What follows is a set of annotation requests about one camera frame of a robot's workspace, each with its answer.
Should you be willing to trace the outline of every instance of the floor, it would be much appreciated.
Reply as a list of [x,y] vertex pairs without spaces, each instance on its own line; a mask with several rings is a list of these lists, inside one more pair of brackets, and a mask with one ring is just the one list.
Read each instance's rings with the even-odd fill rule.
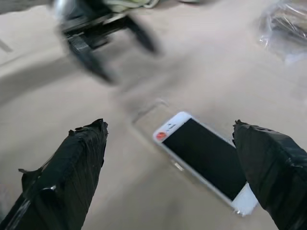
[[21,191],[18,168],[40,167],[68,130],[104,118],[105,165],[84,230],[275,230],[257,207],[232,213],[175,170],[131,128],[138,109],[163,98],[226,138],[236,119],[290,135],[307,148],[306,61],[285,65],[257,42],[257,18],[273,0],[165,2],[138,13],[163,55],[142,51],[125,32],[103,48],[121,79],[108,87],[78,68],[45,7],[0,16],[0,183]]

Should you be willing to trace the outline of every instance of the white smartphone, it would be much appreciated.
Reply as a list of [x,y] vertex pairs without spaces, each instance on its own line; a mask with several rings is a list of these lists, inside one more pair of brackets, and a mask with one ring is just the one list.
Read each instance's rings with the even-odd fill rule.
[[233,143],[190,114],[176,114],[154,132],[153,139],[238,214],[248,215],[257,205]]

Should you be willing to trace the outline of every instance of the black phone screen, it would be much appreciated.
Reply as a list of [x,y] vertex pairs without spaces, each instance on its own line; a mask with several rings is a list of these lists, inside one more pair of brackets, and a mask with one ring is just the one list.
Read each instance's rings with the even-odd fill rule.
[[193,119],[163,141],[231,201],[246,184],[236,149]]

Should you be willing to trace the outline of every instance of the red app icon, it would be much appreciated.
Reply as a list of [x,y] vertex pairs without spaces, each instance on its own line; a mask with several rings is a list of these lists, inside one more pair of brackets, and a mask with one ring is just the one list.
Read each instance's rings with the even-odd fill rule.
[[157,138],[158,140],[162,140],[162,139],[166,138],[166,133],[164,133],[164,132],[159,132],[159,133],[157,134],[156,138]]

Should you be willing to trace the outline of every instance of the concrete floor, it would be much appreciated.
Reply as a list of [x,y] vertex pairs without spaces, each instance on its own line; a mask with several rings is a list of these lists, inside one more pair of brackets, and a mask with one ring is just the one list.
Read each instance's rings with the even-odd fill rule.
[[84,230],[275,230],[257,207],[240,218],[138,138],[131,117],[164,98],[226,138],[236,119],[286,133],[307,148],[306,62],[286,66],[257,44],[255,22],[273,0],[167,2],[138,12],[159,38],[160,58],[125,32],[103,48],[122,83],[98,84],[63,51],[45,7],[0,16],[0,183],[16,198],[18,168],[40,167],[68,130],[109,123],[106,161]]

